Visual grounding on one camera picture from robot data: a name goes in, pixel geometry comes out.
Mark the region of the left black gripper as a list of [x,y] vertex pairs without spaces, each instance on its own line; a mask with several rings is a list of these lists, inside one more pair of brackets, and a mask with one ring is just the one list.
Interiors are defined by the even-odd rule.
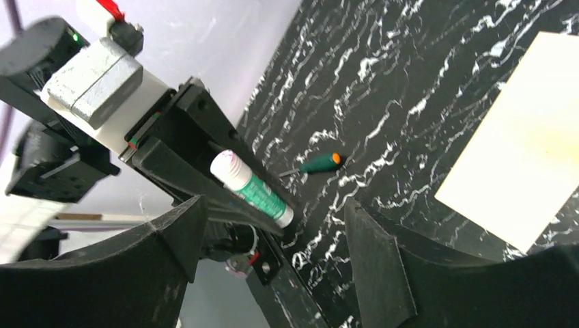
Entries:
[[202,259],[224,262],[247,253],[267,258],[268,237],[283,235],[271,217],[209,172],[223,150],[234,151],[292,209],[299,209],[297,198],[255,156],[198,78],[190,77],[178,89],[165,92],[125,140],[128,146],[119,159],[168,193],[173,206],[194,195],[206,197],[210,222]]

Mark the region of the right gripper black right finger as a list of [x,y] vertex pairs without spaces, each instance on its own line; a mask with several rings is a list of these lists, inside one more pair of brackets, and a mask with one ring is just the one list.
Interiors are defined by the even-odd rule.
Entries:
[[364,327],[577,327],[578,247],[495,262],[441,245],[356,200],[345,234]]

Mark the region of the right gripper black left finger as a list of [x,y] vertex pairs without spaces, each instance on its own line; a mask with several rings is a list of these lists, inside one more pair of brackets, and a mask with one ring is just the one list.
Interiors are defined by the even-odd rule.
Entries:
[[55,259],[2,265],[1,326],[175,327],[207,222],[195,196]]

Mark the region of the white green glue stick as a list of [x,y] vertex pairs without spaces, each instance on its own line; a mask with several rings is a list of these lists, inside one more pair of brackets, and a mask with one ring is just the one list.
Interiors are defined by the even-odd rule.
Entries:
[[293,221],[293,209],[232,150],[217,154],[210,164],[210,172],[229,190],[267,214],[280,228],[286,228]]

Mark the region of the cream envelope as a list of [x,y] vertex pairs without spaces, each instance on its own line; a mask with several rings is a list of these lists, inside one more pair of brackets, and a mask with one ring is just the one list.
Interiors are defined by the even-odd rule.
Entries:
[[436,193],[528,251],[578,187],[578,37],[537,34]]

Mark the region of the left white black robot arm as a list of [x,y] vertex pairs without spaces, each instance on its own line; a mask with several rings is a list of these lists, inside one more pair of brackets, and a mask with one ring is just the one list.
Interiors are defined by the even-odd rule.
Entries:
[[62,159],[30,159],[23,139],[8,192],[78,202],[99,180],[119,173],[118,158],[180,205],[206,199],[210,225],[157,233],[179,260],[222,260],[247,254],[268,285],[282,267],[274,236],[283,234],[255,202],[243,200],[210,172],[218,153],[230,150],[291,204],[289,193],[257,160],[203,83],[190,78],[173,89],[148,72],[136,56],[143,32],[113,16],[104,35],[88,42],[59,16],[24,29],[1,49],[1,99],[32,119],[35,135],[63,147]]

